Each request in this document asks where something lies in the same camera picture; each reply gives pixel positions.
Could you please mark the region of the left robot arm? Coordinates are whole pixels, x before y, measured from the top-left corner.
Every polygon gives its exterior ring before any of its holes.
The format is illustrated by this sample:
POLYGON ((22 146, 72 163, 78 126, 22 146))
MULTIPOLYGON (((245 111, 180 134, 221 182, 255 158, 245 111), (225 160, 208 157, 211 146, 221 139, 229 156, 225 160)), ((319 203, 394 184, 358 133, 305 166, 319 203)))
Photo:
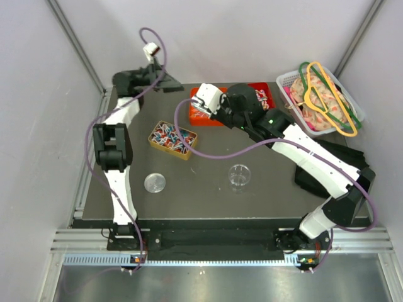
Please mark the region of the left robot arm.
POLYGON ((118 72, 112 80, 118 99, 105 121, 92 126, 94 155, 111 189, 114 214, 110 240, 120 239, 133 250, 141 246, 143 235, 135 226, 137 212, 130 188, 133 149, 128 127, 144 105, 143 87, 163 93, 183 91, 184 87, 157 59, 145 68, 118 72))

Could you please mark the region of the gold candy tin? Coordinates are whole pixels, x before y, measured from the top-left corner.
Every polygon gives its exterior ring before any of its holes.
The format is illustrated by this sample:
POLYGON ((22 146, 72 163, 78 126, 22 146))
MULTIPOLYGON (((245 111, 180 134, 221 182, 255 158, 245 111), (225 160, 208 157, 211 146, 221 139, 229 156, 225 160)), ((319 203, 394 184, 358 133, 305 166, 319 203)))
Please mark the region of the gold candy tin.
POLYGON ((167 154, 182 160, 188 160, 191 151, 179 139, 175 125, 166 121, 159 121, 151 131, 148 142, 154 147, 167 154))

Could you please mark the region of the metal scoop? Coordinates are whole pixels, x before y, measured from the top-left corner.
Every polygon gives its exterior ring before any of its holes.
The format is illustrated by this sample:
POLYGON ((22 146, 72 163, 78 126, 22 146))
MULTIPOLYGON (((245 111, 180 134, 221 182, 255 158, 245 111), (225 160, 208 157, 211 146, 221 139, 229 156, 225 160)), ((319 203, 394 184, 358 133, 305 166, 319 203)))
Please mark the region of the metal scoop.
POLYGON ((210 114, 210 110, 208 106, 206 106, 205 102, 196 96, 193 96, 191 98, 191 106, 195 108, 197 111, 200 111, 206 115, 210 114))

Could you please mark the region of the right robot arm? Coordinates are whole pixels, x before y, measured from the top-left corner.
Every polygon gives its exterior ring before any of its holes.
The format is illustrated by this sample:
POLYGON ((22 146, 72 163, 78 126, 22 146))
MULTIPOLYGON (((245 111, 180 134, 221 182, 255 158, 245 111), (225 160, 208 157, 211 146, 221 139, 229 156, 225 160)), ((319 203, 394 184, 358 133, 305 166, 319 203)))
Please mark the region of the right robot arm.
POLYGON ((250 85, 235 84, 222 91, 213 84, 202 84, 198 98, 210 119, 247 133, 254 147, 265 145, 290 159, 327 191, 327 201, 306 214, 293 234, 301 249, 310 248, 324 231, 335 227, 349 230, 362 204, 372 203, 373 170, 354 167, 336 157, 284 112, 263 109, 250 85))

